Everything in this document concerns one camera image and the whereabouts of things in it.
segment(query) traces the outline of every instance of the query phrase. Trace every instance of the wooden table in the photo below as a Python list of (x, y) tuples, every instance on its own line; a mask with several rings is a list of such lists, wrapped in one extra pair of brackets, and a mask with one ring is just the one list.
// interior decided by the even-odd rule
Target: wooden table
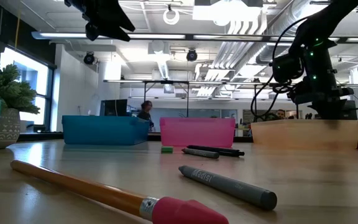
[[(25, 142), (0, 150), (0, 223), (149, 223), (12, 171), (13, 159), (154, 197), (195, 199), (230, 223), (358, 223), (358, 151), (264, 149), (235, 144), (246, 155), (212, 160), (161, 154), (160, 142), (132, 147)], [(277, 194), (265, 212), (184, 178), (181, 165), (199, 167)]]

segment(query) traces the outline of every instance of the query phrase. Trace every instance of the gray marker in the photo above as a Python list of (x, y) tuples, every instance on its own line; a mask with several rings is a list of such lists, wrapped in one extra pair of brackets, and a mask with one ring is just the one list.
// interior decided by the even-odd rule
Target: gray marker
[(276, 207), (277, 196), (271, 191), (194, 167), (181, 166), (179, 170), (185, 177), (218, 189), (265, 210), (273, 210)]
[(218, 152), (208, 152), (208, 151), (202, 151), (202, 150), (197, 150), (197, 149), (182, 149), (182, 152), (184, 152), (186, 154), (203, 156), (203, 157), (208, 157), (208, 158), (213, 158), (213, 159), (219, 158)]

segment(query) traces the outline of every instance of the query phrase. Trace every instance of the window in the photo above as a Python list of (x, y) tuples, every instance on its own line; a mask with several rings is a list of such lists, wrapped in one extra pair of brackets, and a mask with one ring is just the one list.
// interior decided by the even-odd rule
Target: window
[(10, 48), (5, 48), (5, 51), (1, 53), (0, 64), (1, 68), (4, 68), (9, 64), (16, 65), (20, 75), (18, 81), (29, 82), (31, 89), (37, 91), (37, 97), (33, 101), (33, 104), (40, 108), (40, 113), (30, 114), (20, 112), (21, 120), (28, 121), (29, 124), (44, 124), (46, 128), (49, 129), (48, 124), (50, 118), (49, 115), (46, 117), (45, 115), (50, 114), (46, 111), (46, 108), (49, 108), (48, 105), (51, 101), (51, 91), (48, 91), (48, 86), (51, 86), (49, 78), (52, 77), (50, 69)]

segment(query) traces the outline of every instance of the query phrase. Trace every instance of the white patterned pot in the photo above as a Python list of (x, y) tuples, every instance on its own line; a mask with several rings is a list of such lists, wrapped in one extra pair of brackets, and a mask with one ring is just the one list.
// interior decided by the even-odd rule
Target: white patterned pot
[(17, 109), (2, 109), (0, 114), (0, 149), (15, 144), (20, 135), (20, 114)]

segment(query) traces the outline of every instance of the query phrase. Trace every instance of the pencil eraser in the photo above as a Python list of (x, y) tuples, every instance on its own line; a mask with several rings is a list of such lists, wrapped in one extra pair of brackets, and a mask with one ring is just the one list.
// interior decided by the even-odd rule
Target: pencil eraser
[(226, 217), (196, 200), (164, 197), (155, 204), (153, 224), (229, 224)]
[(162, 146), (161, 152), (162, 153), (173, 153), (173, 146)]

